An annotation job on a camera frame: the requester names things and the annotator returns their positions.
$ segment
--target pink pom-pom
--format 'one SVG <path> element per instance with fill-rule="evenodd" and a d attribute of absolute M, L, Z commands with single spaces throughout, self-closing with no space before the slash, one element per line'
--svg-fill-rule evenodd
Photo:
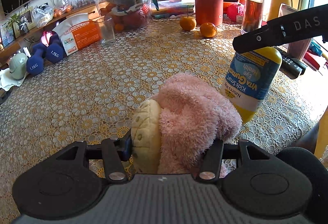
<path fill-rule="evenodd" d="M 244 15 L 244 5 L 240 3 L 233 3 L 227 8 L 227 16 L 228 18 L 236 22 L 237 16 Z"/>

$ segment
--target tangerine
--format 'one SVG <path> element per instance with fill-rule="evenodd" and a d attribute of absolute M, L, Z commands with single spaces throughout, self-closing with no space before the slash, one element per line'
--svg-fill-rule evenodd
<path fill-rule="evenodd" d="M 188 16 L 180 19 L 180 26 L 185 31 L 191 31 L 196 27 L 195 18 Z"/>
<path fill-rule="evenodd" d="M 204 37 L 208 37 L 208 38 L 214 37 L 216 35 L 216 32 L 217 30 L 213 23 L 206 22 L 200 26 L 200 33 Z"/>
<path fill-rule="evenodd" d="M 121 23 L 115 24 L 114 29 L 115 29 L 115 32 L 121 32 L 124 30 L 124 25 Z"/>

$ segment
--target empty glass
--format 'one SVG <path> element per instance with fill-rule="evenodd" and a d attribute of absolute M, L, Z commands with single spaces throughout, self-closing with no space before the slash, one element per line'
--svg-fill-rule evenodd
<path fill-rule="evenodd" d="M 101 36 L 101 45 L 108 45 L 115 41 L 115 34 L 111 17 L 99 18 L 95 21 L 95 23 Z"/>

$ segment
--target photo frame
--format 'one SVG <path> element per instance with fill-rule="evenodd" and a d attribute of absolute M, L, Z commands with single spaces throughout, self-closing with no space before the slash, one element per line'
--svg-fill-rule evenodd
<path fill-rule="evenodd" d="M 27 27 L 28 27 L 29 30 L 31 30 L 32 28 L 35 27 L 35 21 L 34 21 L 33 16 L 32 16 L 32 11 L 33 11 L 33 7 L 29 7 L 26 10 L 26 12 L 25 12 L 25 9 L 22 10 L 22 14 L 19 16 L 19 19 L 21 19 L 22 17 L 26 18 Z M 14 32 L 15 32 L 15 38 L 18 38 L 20 36 L 18 25 L 14 25 Z"/>
<path fill-rule="evenodd" d="M 15 40 L 15 33 L 13 27 L 6 29 L 7 22 L 4 22 L 1 24 L 0 27 L 0 34 L 1 34 L 1 40 L 2 45 L 4 48 L 6 48 L 7 45 L 9 45 L 12 41 Z"/>

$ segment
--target glass of tea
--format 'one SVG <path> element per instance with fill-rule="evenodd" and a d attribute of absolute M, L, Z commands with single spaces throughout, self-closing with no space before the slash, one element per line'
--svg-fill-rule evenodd
<path fill-rule="evenodd" d="M 264 0 L 245 0 L 241 33 L 258 29 L 262 22 Z"/>

